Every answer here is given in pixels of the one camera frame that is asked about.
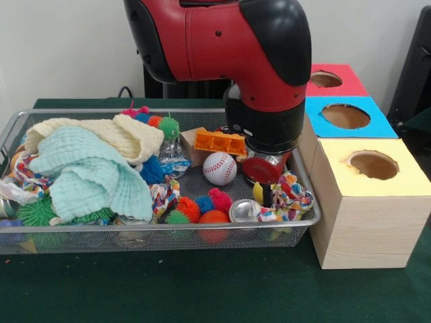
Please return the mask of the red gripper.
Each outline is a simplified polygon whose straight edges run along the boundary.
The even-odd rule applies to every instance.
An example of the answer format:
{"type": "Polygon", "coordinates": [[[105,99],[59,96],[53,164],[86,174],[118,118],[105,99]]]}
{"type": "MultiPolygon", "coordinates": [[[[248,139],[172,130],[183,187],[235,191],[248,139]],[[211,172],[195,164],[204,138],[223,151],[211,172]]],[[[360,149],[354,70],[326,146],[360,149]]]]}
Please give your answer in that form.
{"type": "Polygon", "coordinates": [[[250,181],[262,184],[262,205],[265,208],[272,208],[272,189],[270,184],[278,182],[280,176],[286,170],[287,160],[291,154],[291,151],[277,155],[250,151],[242,163],[243,174],[250,181]]]}

